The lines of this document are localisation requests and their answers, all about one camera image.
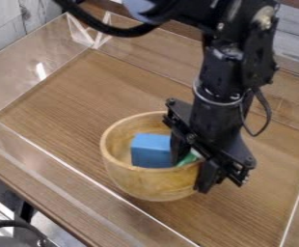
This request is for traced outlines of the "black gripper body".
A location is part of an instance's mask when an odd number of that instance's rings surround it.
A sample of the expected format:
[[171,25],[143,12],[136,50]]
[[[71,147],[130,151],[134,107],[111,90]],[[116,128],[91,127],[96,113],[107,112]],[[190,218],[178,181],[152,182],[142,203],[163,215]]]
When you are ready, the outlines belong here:
[[192,90],[194,103],[176,98],[167,100],[163,122],[205,161],[217,161],[221,172],[215,184],[229,178],[237,186],[242,186],[249,172],[257,167],[257,160],[242,137],[254,93],[246,90],[241,95],[222,100],[214,97],[209,89],[202,89],[199,81],[194,83]]

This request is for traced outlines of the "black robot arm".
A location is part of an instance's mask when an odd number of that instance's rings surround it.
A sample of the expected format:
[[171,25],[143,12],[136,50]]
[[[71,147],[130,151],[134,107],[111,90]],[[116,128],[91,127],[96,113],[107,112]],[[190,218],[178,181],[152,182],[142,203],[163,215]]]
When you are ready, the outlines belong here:
[[171,159],[190,151],[203,156],[194,189],[202,193],[225,179],[242,185],[257,160],[242,133],[262,134],[246,124],[254,100],[273,113],[261,88],[279,69],[274,39],[278,0],[123,0],[134,18],[160,25],[176,20],[203,34],[205,61],[192,84],[194,101],[167,100]]

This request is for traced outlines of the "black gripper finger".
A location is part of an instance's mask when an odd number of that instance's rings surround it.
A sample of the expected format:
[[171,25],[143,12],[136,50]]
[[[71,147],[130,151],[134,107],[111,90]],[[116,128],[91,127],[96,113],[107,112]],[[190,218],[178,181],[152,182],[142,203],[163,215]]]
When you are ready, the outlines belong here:
[[221,167],[214,159],[209,159],[202,163],[194,186],[198,192],[206,194],[210,191],[219,178],[219,172]]
[[190,144],[175,133],[171,134],[170,149],[171,149],[171,155],[170,155],[171,164],[176,166],[190,152]]

